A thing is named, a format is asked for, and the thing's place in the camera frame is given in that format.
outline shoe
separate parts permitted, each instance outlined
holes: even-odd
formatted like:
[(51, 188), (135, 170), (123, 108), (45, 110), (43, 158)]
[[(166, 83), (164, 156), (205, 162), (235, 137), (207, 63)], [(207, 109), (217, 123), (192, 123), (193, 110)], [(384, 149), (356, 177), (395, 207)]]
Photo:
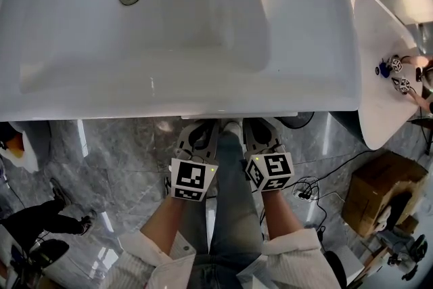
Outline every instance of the shoe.
[(230, 133), (235, 134), (239, 138), (239, 142), (243, 143), (243, 136), (242, 136), (242, 126), (239, 122), (236, 120), (230, 120), (225, 126), (223, 131), (229, 131)]
[(66, 193), (59, 182), (56, 179), (52, 178), (49, 180), (49, 184), (54, 193), (55, 199), (60, 199), (64, 202), (65, 207), (72, 205), (72, 199), (69, 194)]
[(96, 216), (96, 212), (90, 210), (89, 214), (81, 219), (81, 225), (83, 226), (83, 232), (80, 234), (81, 236), (89, 234), (93, 230), (95, 227)]

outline marble floor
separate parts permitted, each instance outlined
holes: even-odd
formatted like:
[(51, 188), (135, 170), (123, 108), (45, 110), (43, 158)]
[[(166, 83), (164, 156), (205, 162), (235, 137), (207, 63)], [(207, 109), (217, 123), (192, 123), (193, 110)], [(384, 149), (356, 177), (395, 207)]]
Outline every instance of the marble floor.
[[(327, 112), (316, 113), (311, 123), (299, 130), (270, 121), (292, 153), (297, 178), (320, 177), (367, 149)], [(42, 171), (30, 174), (5, 160), (9, 183), (25, 206), (51, 199), (48, 182), (55, 177), (74, 198), (75, 204), (65, 215), (79, 218), (90, 208), (98, 212), (96, 226), (88, 236), (54, 235), (67, 241), (70, 250), (47, 270), (49, 277), (67, 289), (99, 286), (122, 252), (117, 237), (140, 228), (161, 203), (177, 137), (190, 122), (178, 117), (52, 121), (51, 158)], [(407, 123), (384, 147), (427, 166), (430, 158), (422, 154), (425, 146), (421, 128)], [(344, 198), (351, 173), (379, 154), (362, 154), (323, 180), (321, 195), (337, 191)], [(301, 221), (309, 225), (321, 222), (323, 211), (295, 199), (292, 190), (284, 194)], [(260, 213), (261, 196), (254, 194), (254, 198)], [(5, 185), (0, 187), (0, 204), (7, 213), (22, 209)], [(342, 205), (335, 194), (321, 200), (327, 211), (323, 245), (329, 249), (348, 244), (360, 257), (367, 241), (344, 225)]]

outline power strip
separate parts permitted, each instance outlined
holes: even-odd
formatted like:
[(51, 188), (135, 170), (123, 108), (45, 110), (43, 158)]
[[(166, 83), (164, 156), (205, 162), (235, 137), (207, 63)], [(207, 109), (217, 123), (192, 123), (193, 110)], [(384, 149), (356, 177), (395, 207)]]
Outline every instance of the power strip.
[(307, 201), (307, 202), (312, 202), (312, 201), (316, 200), (315, 195), (306, 194), (300, 190), (295, 192), (294, 197), (299, 199), (299, 200)]

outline jeans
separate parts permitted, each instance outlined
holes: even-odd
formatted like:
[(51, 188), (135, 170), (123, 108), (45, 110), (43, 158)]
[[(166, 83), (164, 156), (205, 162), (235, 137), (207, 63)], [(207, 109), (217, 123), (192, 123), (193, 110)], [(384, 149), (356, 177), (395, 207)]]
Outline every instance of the jeans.
[(210, 249), (206, 199), (187, 202), (179, 229), (197, 251), (188, 288), (241, 288), (236, 275), (261, 254), (262, 230), (250, 183), (242, 170), (244, 154), (238, 137), (222, 133), (216, 152), (219, 191)]
[(83, 225), (76, 219), (58, 215), (65, 207), (55, 199), (42, 205), (25, 208), (1, 222), (11, 236), (28, 252), (45, 230), (54, 234), (81, 234)]

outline brown cardboard box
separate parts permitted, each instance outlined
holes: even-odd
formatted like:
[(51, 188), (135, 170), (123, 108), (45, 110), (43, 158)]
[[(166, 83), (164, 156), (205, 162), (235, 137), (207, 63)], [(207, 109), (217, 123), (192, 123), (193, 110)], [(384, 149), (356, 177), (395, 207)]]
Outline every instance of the brown cardboard box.
[(413, 216), (408, 216), (401, 224), (398, 224), (397, 227), (406, 234), (412, 235), (418, 224), (419, 221), (417, 221)]
[(426, 179), (427, 170), (421, 165), (386, 152), (353, 173), (343, 219), (360, 236), (367, 237), (373, 233), (375, 221), (389, 201), (403, 192), (411, 192), (412, 198), (397, 221), (400, 224), (413, 210)]

